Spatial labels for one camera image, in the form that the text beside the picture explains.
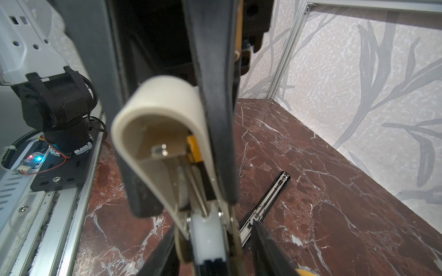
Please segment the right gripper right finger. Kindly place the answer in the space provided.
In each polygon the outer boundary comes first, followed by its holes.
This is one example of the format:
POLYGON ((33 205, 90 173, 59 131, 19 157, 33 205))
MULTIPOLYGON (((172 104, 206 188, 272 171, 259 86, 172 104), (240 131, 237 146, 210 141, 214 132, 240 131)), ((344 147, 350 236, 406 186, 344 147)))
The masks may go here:
POLYGON ((256 221, 253 223, 250 248, 257 276, 299 275, 262 222, 256 221))

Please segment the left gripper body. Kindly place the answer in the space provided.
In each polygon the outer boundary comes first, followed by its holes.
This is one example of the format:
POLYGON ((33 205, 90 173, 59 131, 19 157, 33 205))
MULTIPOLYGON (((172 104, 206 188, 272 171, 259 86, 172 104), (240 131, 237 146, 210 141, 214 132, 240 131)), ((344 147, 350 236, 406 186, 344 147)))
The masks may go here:
POLYGON ((126 76, 250 71, 270 30, 273 1, 108 1, 126 76))

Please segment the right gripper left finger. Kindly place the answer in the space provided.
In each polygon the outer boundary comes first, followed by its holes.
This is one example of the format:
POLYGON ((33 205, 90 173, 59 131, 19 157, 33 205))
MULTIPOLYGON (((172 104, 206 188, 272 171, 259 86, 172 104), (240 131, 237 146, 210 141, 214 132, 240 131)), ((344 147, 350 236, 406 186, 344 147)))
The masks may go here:
POLYGON ((180 261, 174 241, 174 227, 166 233, 137 276, 178 276, 180 261))

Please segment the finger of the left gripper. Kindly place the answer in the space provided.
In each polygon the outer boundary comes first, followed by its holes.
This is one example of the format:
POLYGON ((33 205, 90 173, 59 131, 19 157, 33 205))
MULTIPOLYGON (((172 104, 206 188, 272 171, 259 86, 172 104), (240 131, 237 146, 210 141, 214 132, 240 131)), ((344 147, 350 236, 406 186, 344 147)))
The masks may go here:
POLYGON ((195 76, 223 199, 239 198, 233 139, 233 83, 237 1, 183 1, 195 76))
MULTIPOLYGON (((76 46, 110 127, 130 96, 109 2, 52 1, 51 5, 62 16, 65 32, 76 46)), ((159 216, 163 205, 120 155, 116 159, 133 214, 159 216)))

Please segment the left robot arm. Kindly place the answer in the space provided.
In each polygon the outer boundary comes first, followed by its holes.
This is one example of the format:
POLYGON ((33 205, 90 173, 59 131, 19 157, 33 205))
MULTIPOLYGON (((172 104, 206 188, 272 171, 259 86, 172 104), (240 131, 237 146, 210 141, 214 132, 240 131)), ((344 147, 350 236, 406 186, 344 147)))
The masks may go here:
POLYGON ((221 213, 239 197, 233 117, 241 77, 270 30, 273 1, 49 1, 83 59, 73 69, 1 2, 1 85, 54 153, 32 189, 81 186, 92 132, 108 132, 132 211, 175 220, 221 213))

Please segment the yellow plastic tray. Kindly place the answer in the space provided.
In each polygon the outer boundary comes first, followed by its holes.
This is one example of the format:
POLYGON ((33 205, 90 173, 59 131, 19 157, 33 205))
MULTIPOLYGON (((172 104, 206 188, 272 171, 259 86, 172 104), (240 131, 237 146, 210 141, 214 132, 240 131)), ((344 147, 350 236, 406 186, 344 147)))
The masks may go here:
POLYGON ((198 145, 198 141, 194 135, 187 136, 187 143, 188 143, 188 159, 189 161, 194 163, 199 163, 203 161, 203 157, 200 152, 200 148, 198 145))

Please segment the green circuit board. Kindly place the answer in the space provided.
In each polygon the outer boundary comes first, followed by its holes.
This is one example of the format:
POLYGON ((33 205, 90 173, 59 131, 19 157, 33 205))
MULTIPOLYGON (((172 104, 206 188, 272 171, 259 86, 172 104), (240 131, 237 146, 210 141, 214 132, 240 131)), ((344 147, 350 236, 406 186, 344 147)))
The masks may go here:
POLYGON ((20 162, 20 164, 16 168, 16 171, 18 171, 19 173, 27 173, 30 170, 38 168, 43 161, 43 153, 33 152, 20 162))

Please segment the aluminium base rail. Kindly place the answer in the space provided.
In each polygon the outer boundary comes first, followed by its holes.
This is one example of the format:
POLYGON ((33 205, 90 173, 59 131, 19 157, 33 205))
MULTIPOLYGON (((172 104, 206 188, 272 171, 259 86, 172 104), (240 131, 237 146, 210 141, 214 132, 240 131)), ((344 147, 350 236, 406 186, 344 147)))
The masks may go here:
POLYGON ((85 155, 44 174, 1 168, 1 275, 70 276, 105 134, 92 130, 85 155))

